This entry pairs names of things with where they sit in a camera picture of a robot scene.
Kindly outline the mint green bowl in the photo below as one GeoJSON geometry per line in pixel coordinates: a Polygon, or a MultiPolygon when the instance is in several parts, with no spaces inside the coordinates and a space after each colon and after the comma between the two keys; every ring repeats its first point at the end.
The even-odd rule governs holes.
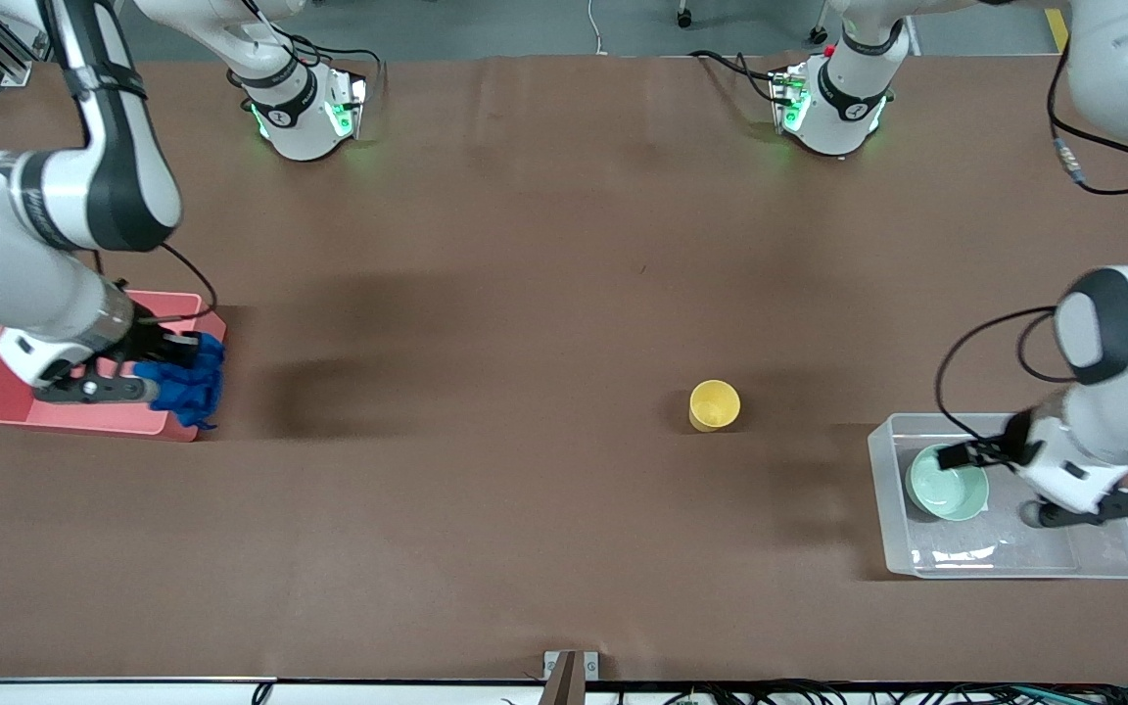
{"type": "Polygon", "coordinates": [[[943,467],[937,455],[946,447],[924,447],[915,456],[905,473],[905,492],[923,513],[949,522],[964,522],[988,508],[990,482],[980,467],[943,467]]]}

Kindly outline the blue cloth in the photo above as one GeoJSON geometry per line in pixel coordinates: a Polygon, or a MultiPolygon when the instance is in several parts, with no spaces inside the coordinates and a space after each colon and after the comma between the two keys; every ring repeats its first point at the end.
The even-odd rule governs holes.
{"type": "Polygon", "coordinates": [[[182,428],[214,430],[212,416],[224,388],[224,344],[210,333],[197,334],[190,365],[138,361],[131,373],[155,388],[149,409],[170,412],[182,428]]]}

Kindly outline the yellow cup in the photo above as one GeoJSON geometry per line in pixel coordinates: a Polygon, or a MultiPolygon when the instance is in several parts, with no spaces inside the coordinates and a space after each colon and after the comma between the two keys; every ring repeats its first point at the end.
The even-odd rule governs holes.
{"type": "Polygon", "coordinates": [[[688,397],[688,420],[699,433],[729,428],[740,414],[737,389],[722,380],[695,385],[688,397]]]}

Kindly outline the clear plastic bin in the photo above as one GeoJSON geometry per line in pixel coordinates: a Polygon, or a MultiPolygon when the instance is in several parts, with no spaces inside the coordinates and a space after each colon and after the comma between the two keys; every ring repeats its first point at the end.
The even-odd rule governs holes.
{"type": "Polygon", "coordinates": [[[1128,522],[1033,528],[1019,509],[1034,499],[1002,467],[986,469],[990,492],[979,514],[950,522],[923,512],[905,490],[906,472],[926,447],[970,438],[940,414],[899,412],[869,433],[874,500],[885,569],[929,580],[1128,580],[1128,522]]]}

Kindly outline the aluminium frame post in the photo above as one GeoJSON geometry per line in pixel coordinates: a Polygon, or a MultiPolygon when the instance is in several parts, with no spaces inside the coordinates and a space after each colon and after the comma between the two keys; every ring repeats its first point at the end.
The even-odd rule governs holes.
{"type": "Polygon", "coordinates": [[[30,69],[53,54],[41,0],[0,0],[0,74],[5,86],[26,86],[30,69]]]}

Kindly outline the white table edge rail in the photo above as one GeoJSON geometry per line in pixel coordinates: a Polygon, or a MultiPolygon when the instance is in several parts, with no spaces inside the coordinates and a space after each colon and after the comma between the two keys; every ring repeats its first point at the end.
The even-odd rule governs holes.
{"type": "MultiPolygon", "coordinates": [[[[534,680],[18,679],[0,705],[538,705],[534,680]]],[[[1128,685],[603,681],[587,705],[1128,705],[1128,685]]]]}

